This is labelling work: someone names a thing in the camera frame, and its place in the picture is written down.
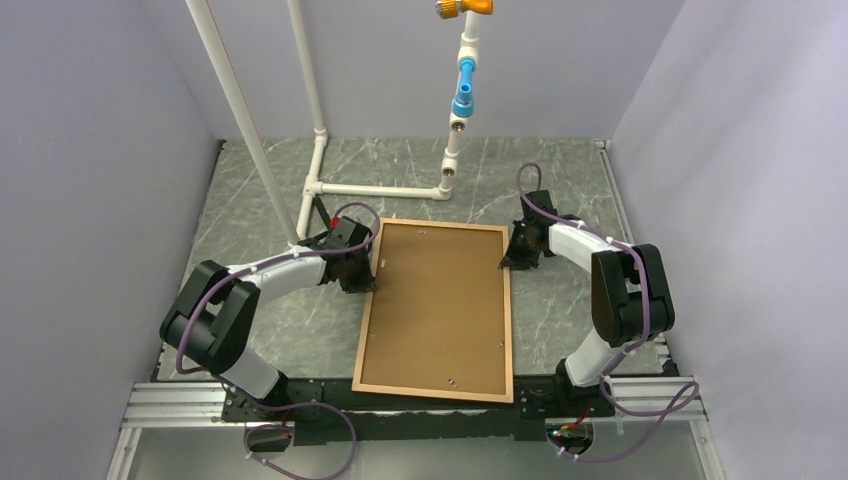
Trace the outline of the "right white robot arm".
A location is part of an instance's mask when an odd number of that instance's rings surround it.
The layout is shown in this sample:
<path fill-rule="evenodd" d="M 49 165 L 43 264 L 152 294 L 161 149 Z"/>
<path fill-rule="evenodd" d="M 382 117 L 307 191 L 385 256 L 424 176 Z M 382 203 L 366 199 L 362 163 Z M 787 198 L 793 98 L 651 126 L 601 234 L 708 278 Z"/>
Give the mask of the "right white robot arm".
<path fill-rule="evenodd" d="M 563 377 L 551 388 L 557 411 L 574 415 L 622 356 L 669 331 L 675 323 L 673 301 L 659 249 L 631 245 L 605 236 L 573 215 L 559 216 L 546 190 L 521 196 L 522 218 L 513 222 L 499 267 L 536 268 L 539 259 L 562 257 L 590 276 L 592 329 L 581 345 L 560 362 Z"/>

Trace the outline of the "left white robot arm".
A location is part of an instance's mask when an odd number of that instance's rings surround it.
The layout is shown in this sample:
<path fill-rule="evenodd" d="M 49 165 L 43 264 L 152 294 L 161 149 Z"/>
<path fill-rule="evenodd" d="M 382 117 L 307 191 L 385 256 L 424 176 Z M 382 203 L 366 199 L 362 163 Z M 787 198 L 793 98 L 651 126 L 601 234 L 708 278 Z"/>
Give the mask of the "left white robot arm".
<path fill-rule="evenodd" d="M 160 326 L 161 340 L 201 369 L 248 394 L 264 420 L 290 402 L 288 377 L 248 345 L 257 311 L 305 288 L 338 283 L 346 293 L 376 288 L 370 267 L 375 233 L 348 217 L 286 252 L 244 265 L 197 265 Z"/>

